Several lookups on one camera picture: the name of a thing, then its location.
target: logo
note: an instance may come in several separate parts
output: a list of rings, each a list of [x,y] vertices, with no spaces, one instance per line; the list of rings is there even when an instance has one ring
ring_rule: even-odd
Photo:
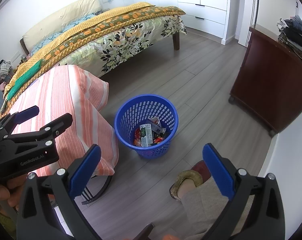
[[[32,162],[35,162],[35,161],[38,161],[40,159],[44,158],[44,155],[41,154],[39,156],[36,156],[35,158],[32,158],[32,159],[29,159],[27,160],[26,162],[21,162],[20,165],[23,166],[23,165],[26,165],[26,164],[29,164],[29,163],[32,163]]]

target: brown wooden cabinet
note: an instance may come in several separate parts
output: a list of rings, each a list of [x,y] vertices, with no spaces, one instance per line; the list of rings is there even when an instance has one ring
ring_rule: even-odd
[[[278,133],[302,112],[302,61],[266,28],[253,25],[250,31],[229,101],[235,99]]]

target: cream headboard cushion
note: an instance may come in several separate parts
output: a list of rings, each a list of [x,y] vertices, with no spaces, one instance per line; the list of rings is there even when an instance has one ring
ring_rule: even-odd
[[[69,23],[102,10],[99,0],[78,0],[52,13],[23,35],[24,43],[31,51],[45,37],[61,32]]]

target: blue trash can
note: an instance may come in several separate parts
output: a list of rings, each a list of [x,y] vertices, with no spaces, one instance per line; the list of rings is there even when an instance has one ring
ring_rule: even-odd
[[[137,147],[133,145],[134,132],[141,124],[147,123],[148,117],[158,116],[162,127],[165,127],[166,138],[154,146]],[[115,133],[127,147],[135,150],[147,159],[164,155],[170,146],[178,128],[178,113],[174,105],[159,95],[139,95],[124,103],[115,116]]]

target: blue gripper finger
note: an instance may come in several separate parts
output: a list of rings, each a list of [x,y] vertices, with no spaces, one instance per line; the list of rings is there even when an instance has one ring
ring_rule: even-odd
[[[202,157],[221,194],[232,200],[235,195],[235,182],[211,144],[206,144],[203,147]]]
[[[94,144],[85,155],[84,160],[70,178],[69,196],[74,199],[80,196],[89,182],[95,168],[101,159],[101,149]]]
[[[23,110],[22,112],[19,112],[14,117],[14,123],[21,124],[25,121],[35,117],[40,112],[40,109],[37,106],[32,106],[28,109]]]

